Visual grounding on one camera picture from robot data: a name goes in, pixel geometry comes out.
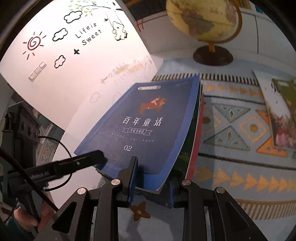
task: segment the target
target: blue book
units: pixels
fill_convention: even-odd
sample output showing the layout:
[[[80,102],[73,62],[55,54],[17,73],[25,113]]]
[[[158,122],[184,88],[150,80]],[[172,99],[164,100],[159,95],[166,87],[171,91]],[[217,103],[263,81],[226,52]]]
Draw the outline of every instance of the blue book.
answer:
[[[75,150],[76,155],[101,150],[110,178],[139,161],[137,187],[159,192],[186,138],[195,109],[199,76],[134,84],[97,122]]]

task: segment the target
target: bear drawing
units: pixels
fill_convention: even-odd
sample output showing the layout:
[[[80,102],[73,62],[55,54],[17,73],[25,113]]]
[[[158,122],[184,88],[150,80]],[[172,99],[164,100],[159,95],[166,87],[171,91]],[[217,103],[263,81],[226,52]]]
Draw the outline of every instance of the bear drawing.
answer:
[[[127,37],[128,33],[123,29],[124,29],[123,24],[113,22],[113,31],[112,31],[112,33],[116,34],[115,39],[117,41],[119,41],[121,39],[125,39]]]

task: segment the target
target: orange animal illustration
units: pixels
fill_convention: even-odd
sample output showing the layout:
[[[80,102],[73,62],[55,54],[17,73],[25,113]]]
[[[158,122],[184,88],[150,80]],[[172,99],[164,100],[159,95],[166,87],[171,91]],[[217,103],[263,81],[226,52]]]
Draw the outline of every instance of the orange animal illustration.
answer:
[[[155,98],[152,101],[150,101],[149,103],[142,103],[140,106],[140,110],[139,112],[141,114],[144,114],[145,110],[157,110],[159,111],[161,109],[161,107],[163,106],[163,104],[165,103],[166,99],[165,98]]]

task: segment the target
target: globe stand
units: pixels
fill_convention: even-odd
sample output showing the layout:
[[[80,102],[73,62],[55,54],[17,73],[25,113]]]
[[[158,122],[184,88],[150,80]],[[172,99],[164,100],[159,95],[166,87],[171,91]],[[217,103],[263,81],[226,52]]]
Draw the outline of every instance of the globe stand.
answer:
[[[209,44],[198,48],[193,54],[193,59],[200,64],[223,66],[230,64],[233,56],[227,49]]]

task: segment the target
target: yellow globe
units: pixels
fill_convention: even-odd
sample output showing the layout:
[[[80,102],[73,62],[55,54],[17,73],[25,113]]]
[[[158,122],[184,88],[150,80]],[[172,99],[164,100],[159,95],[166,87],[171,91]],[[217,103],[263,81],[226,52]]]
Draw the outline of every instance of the yellow globe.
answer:
[[[227,0],[167,0],[166,10],[179,30],[200,41],[220,41],[234,32],[236,12]]]

